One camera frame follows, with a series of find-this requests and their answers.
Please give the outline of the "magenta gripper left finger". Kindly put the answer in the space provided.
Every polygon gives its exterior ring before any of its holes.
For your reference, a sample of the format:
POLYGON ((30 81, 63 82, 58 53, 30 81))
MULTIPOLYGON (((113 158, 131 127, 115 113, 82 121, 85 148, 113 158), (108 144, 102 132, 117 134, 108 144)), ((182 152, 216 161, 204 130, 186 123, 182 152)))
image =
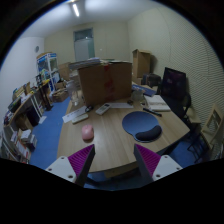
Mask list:
POLYGON ((95 145, 89 145, 66 157, 60 156, 47 171, 81 187, 85 185, 95 156, 95 145))

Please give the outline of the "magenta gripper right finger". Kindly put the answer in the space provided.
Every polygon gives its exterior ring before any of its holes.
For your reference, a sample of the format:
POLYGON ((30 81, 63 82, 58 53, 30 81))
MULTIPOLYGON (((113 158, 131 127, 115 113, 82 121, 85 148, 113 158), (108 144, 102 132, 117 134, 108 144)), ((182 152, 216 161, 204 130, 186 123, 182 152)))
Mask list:
POLYGON ((138 144, 134 145, 134 155, 141 175, 150 181, 160 180, 182 169, 169 155, 160 156, 138 144))

